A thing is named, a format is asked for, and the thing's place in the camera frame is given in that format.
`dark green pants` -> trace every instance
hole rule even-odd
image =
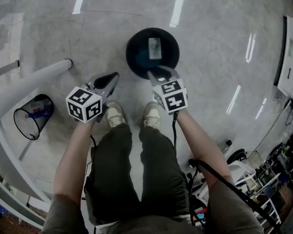
[[[144,165],[141,202],[130,178],[131,131],[113,128],[91,150],[92,170],[84,191],[89,219],[94,225],[144,216],[168,217],[189,213],[186,180],[171,141],[159,130],[145,127],[139,134]]]

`shoe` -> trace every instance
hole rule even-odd
[[[143,113],[143,124],[144,127],[160,127],[160,113],[158,104],[156,102],[149,102],[148,105],[146,105],[145,111]]]
[[[118,102],[110,101],[106,105],[109,107],[109,109],[105,113],[106,119],[111,128],[123,123],[127,124],[124,111]]]

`sleeve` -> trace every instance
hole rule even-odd
[[[233,184],[231,177],[225,178]],[[206,228],[215,234],[262,234],[252,209],[221,181],[209,191]]]
[[[80,207],[64,195],[54,195],[42,234],[87,234]]]

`wire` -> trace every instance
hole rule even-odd
[[[177,143],[177,133],[176,133],[176,120],[178,117],[179,111],[174,112],[174,118],[172,120],[172,130],[174,132],[174,148],[176,149],[176,143]]]
[[[89,161],[88,163],[87,163],[87,165],[86,165],[86,172],[85,172],[85,174],[84,175],[87,175],[87,171],[88,171],[88,165],[89,164],[91,164],[92,163],[92,161]]]
[[[289,102],[291,102],[290,100],[288,100],[288,102],[286,103],[284,109],[279,113],[278,117],[275,119],[274,123],[272,124],[271,128],[268,130],[268,132],[266,133],[266,135],[263,137],[263,139],[261,140],[261,142],[259,142],[259,144],[256,146],[256,148],[254,148],[254,151],[251,153],[251,155],[249,157],[252,156],[253,153],[256,152],[256,149],[260,146],[260,144],[264,141],[264,139],[267,137],[267,135],[270,133],[271,129],[273,128],[273,126],[275,125],[275,123],[277,122],[277,120],[279,119],[280,115],[283,113],[283,111],[286,109],[286,107],[288,106]]]
[[[90,135],[90,138],[92,139],[93,146],[94,146],[95,148],[97,148],[97,143],[96,143],[94,137],[93,137],[92,135]]]
[[[192,213],[192,214],[194,214],[194,216],[195,216],[195,218],[196,218],[196,221],[201,223],[202,228],[203,228],[203,230],[204,230],[204,229],[205,229],[205,225],[203,224],[202,220],[199,219],[199,217],[198,217],[198,215],[196,214],[195,210],[193,210],[193,213]]]
[[[94,137],[93,137],[92,135],[90,135],[90,138],[92,139],[92,142],[93,142],[93,146],[94,146],[94,148],[97,148],[97,143],[96,143]],[[85,173],[85,175],[87,174],[87,171],[88,171],[88,165],[91,164],[91,163],[92,163],[92,161],[90,161],[90,162],[87,163],[87,165],[86,165],[86,173]]]
[[[223,182],[227,187],[229,187],[232,191],[234,191],[249,207],[251,207],[254,211],[258,212],[263,218],[265,218],[271,226],[274,227],[277,233],[281,233],[279,229],[279,225],[265,212],[259,205],[257,205],[253,200],[251,200],[248,196],[246,196],[243,192],[238,190],[234,185],[226,181],[219,173],[217,173],[213,168],[211,168],[208,164],[201,160],[196,161],[199,165],[208,170],[212,175],[214,175],[217,179]]]
[[[265,161],[263,160],[262,156],[259,154],[259,152],[258,152],[258,151],[256,151],[256,152],[257,152],[257,155],[258,155],[259,159],[261,159],[261,160],[262,160],[262,164],[264,164],[264,163],[265,163]]]
[[[174,147],[176,147],[176,139],[177,139],[177,135],[176,135],[176,119],[178,116],[178,111],[176,111],[174,113],[174,118],[173,118],[173,122],[172,122],[172,129],[174,132]],[[278,120],[279,116],[277,117],[277,119],[275,120],[275,122],[273,123],[272,127],[274,126],[274,124],[276,123],[276,121]],[[265,212],[259,205],[257,205],[252,199],[250,199],[248,196],[246,196],[243,192],[241,192],[240,190],[238,190],[234,185],[232,185],[231,183],[229,183],[228,181],[226,181],[218,172],[216,172],[213,168],[211,168],[208,164],[206,164],[205,162],[201,161],[201,160],[196,160],[196,162],[201,165],[202,167],[204,167],[207,171],[209,171],[212,175],[214,175],[218,180],[220,180],[221,182],[223,182],[227,187],[229,187],[233,192],[235,192],[235,194],[237,194],[249,207],[251,207],[254,211],[258,212],[263,218],[265,218],[267,220],[268,223],[271,224],[271,226],[274,227],[274,229],[276,230],[277,233],[281,234],[279,225],[276,224],[276,222],[269,216],[269,214],[267,214],[267,212]],[[192,187],[193,187],[193,183],[196,179],[196,176],[198,174],[198,165],[196,166],[196,170],[194,173],[194,176],[192,177],[192,179],[189,182],[188,185],[188,196],[189,196],[189,201],[190,201],[190,218],[191,218],[191,223],[193,226],[195,226],[194,220],[193,220],[193,212],[194,210],[191,208],[191,194],[192,194]]]

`mesh trash can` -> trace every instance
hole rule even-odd
[[[41,131],[52,116],[54,105],[47,95],[37,95],[14,111],[14,122],[18,130],[30,140],[39,138]]]

